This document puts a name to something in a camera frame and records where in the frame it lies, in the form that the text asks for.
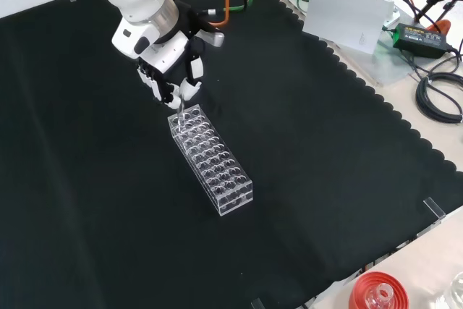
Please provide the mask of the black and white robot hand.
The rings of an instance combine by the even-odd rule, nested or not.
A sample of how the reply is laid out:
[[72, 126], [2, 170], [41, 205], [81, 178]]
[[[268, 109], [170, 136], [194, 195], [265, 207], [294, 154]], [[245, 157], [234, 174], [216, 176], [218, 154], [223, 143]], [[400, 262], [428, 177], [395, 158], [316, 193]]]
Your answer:
[[[186, 77], [176, 85], [169, 81], [168, 73], [179, 64], [184, 64]], [[192, 48], [192, 41], [178, 32], [167, 42], [144, 50], [137, 60], [137, 72], [157, 101], [178, 109], [199, 91], [204, 68], [200, 54]]]

